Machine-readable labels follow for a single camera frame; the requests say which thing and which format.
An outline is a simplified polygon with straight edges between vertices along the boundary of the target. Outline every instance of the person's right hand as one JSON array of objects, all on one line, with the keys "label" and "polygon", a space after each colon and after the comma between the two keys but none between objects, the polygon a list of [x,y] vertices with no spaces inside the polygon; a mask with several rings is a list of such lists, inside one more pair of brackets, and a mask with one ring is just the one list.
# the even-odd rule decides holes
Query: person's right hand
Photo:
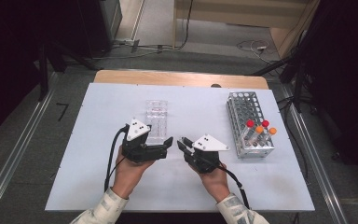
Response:
[{"label": "person's right hand", "polygon": [[121,164],[117,166],[112,191],[119,197],[128,199],[133,189],[141,180],[145,170],[151,166],[154,161],[135,163],[124,158],[121,151],[122,147],[120,146],[117,153],[116,164],[119,162],[121,162]]},{"label": "person's right hand", "polygon": [[199,174],[203,186],[206,188],[209,194],[216,200],[217,203],[220,203],[225,199],[229,192],[228,183],[227,183],[227,174],[226,172],[215,168],[211,173],[200,174],[192,166],[190,166],[197,174]]}]

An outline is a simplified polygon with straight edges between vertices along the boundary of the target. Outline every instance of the black cable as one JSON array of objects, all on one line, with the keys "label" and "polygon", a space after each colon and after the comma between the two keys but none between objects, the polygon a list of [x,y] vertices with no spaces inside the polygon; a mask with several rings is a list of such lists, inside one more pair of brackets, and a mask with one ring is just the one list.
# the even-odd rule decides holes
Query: black cable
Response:
[{"label": "black cable", "polygon": [[121,160],[115,165],[115,167],[113,167],[112,172],[110,172],[109,178],[112,177],[112,173],[116,170],[116,168],[118,167],[118,165],[121,164],[122,161],[124,161],[124,159],[126,159],[126,157],[123,157],[123,159],[121,159]]},{"label": "black cable", "polygon": [[[302,18],[302,17],[303,17],[303,15],[304,15],[304,13],[305,13],[305,11],[306,11],[306,8],[307,8],[307,6],[308,6],[309,3],[310,3],[310,1],[309,1],[309,2],[307,3],[307,5],[304,7],[303,11],[301,12],[301,16],[300,16],[299,18]],[[317,6],[318,6],[318,4],[315,4],[310,12],[314,11],[314,9],[315,9]],[[307,16],[307,18],[306,18],[306,21],[309,20],[309,18],[310,18],[311,15],[313,15],[313,14],[312,14],[312,13],[309,13],[309,14],[308,14],[308,16]],[[300,20],[298,20],[298,21],[297,21],[297,24],[289,31],[289,33],[287,33],[287,35],[286,35],[286,37],[284,38],[283,42],[282,42],[281,45],[278,47],[278,50],[281,49],[281,47],[283,46],[283,44],[284,44],[284,42],[286,41],[287,37],[296,29],[296,27],[299,25],[299,23],[300,23]],[[303,24],[301,25],[301,28],[300,28],[299,30],[304,30],[303,28],[304,28],[305,25],[306,25],[306,23],[303,23]]]},{"label": "black cable", "polygon": [[292,100],[293,98],[294,98],[294,96],[289,96],[289,97],[286,97],[286,98],[284,98],[284,99],[281,99],[281,100],[277,101],[277,105],[280,104],[280,103],[282,103],[283,101],[289,102],[289,101]]},{"label": "black cable", "polygon": [[284,110],[284,120],[283,120],[283,124],[284,126],[286,127],[286,129],[289,131],[289,133],[292,135],[297,147],[298,147],[298,151],[300,152],[300,155],[301,155],[301,158],[304,162],[304,169],[305,169],[305,174],[304,174],[304,177],[305,177],[305,180],[307,181],[307,183],[309,183],[308,181],[308,164],[307,164],[307,160],[305,158],[305,155],[304,155],[304,152],[303,150],[301,149],[301,146],[300,144],[297,142],[297,139],[295,138],[295,135],[293,134],[292,130],[289,128],[289,124],[287,122],[287,114],[288,114],[288,111],[290,109],[290,106],[292,106],[293,102],[290,101],[289,103],[287,103],[287,105],[285,106],[285,110]]},{"label": "black cable", "polygon": [[296,213],[295,218],[293,219],[293,224],[299,224],[300,223],[300,214]]},{"label": "black cable", "polygon": [[115,135],[115,138],[113,139],[113,143],[110,148],[109,162],[107,164],[106,179],[104,181],[104,191],[106,191],[109,188],[109,179],[110,179],[111,174],[113,173],[113,172],[112,173],[110,172],[110,167],[112,166],[113,152],[115,151],[116,141],[118,139],[118,136],[121,133],[127,132],[129,128],[130,128],[130,125],[127,124],[125,127],[118,130],[118,132]]},{"label": "black cable", "polygon": [[178,49],[182,49],[185,46],[185,44],[187,43],[187,40],[188,40],[188,25],[190,24],[190,15],[191,15],[191,9],[193,8],[193,2],[194,2],[194,0],[191,0],[190,8],[188,9],[185,41],[182,43],[182,45]]},{"label": "black cable", "polygon": [[219,170],[222,170],[224,172],[226,172],[237,184],[238,188],[240,189],[240,193],[241,193],[241,196],[242,196],[242,199],[243,199],[243,204],[248,208],[250,209],[250,206],[249,206],[249,202],[248,202],[248,198],[246,197],[246,192],[245,192],[245,189],[242,188],[242,183],[240,182],[240,180],[238,180],[238,178],[232,173],[230,172],[228,169],[226,169],[224,166],[219,166],[219,165],[215,165],[213,164],[212,162],[202,158],[202,157],[199,157],[195,154],[192,154],[191,155],[192,157],[194,157],[196,160],[200,160],[200,161],[203,161],[203,162],[206,162],[208,163],[209,165],[212,165],[214,168],[217,168]]},{"label": "black cable", "polygon": [[[281,103],[281,102],[283,102],[283,101],[285,101],[285,100],[288,101],[288,103],[289,103],[289,102],[293,102],[293,96],[292,96],[292,97],[285,98],[285,99],[283,99],[283,100],[280,100],[280,101],[277,102],[277,104],[279,104],[279,103]],[[309,101],[309,100],[310,100],[310,98],[301,98],[301,99],[300,99],[301,103],[305,103],[305,104],[311,106],[311,105],[312,105],[312,102]],[[288,105],[289,105],[289,104],[286,104],[285,106],[279,108],[279,110],[281,111],[281,110],[285,109]]]},{"label": "black cable", "polygon": [[276,73],[278,76],[280,76],[281,73],[278,72],[277,69],[280,68],[280,69],[284,70],[284,68],[282,68],[282,66],[281,66],[281,67],[277,67],[277,68],[274,69],[275,73]]},{"label": "black cable", "polygon": [[287,104],[286,104],[286,105],[284,105],[283,107],[279,108],[279,111],[286,109],[286,108],[287,108],[287,106],[289,106],[289,103],[287,103]]},{"label": "black cable", "polygon": [[188,40],[188,25],[190,24],[190,16],[191,16],[191,10],[193,8],[193,2],[194,0],[191,0],[190,2],[190,8],[188,9],[187,19],[186,19],[186,37],[185,41],[182,43],[180,47],[172,46],[171,45],[138,45],[137,48],[145,48],[145,49],[169,49],[169,50],[179,50],[182,49]]}]

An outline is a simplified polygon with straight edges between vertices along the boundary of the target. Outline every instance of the red test tube cap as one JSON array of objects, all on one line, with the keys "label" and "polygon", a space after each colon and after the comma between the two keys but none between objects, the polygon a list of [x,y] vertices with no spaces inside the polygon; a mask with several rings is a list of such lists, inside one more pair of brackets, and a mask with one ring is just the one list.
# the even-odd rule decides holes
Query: red test tube cap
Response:
[{"label": "red test tube cap", "polygon": [[251,119],[246,121],[246,127],[252,128],[253,126],[255,126],[255,123]]},{"label": "red test tube cap", "polygon": [[261,126],[267,128],[269,126],[269,121],[268,120],[263,120],[263,122],[261,122]]}]

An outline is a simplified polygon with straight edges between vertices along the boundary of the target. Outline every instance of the sleeve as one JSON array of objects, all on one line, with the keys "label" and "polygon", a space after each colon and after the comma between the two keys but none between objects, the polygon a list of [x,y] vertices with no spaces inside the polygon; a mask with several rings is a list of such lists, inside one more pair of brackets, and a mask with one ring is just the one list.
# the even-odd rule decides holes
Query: sleeve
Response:
[{"label": "sleeve", "polygon": [[249,210],[233,193],[216,206],[227,224],[269,224],[257,212]]},{"label": "sleeve", "polygon": [[117,196],[110,188],[93,209],[89,209],[75,218],[71,224],[112,224],[115,223],[128,200]]}]

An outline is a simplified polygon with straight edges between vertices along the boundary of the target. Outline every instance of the clear plastic container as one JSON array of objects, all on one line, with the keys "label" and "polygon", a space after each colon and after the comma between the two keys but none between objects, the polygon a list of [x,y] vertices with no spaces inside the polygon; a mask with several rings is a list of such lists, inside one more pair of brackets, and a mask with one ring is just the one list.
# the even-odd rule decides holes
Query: clear plastic container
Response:
[{"label": "clear plastic container", "polygon": [[146,143],[151,145],[161,145],[167,138],[167,114],[168,101],[148,100],[146,101],[146,120],[145,124],[151,125],[151,131]]}]

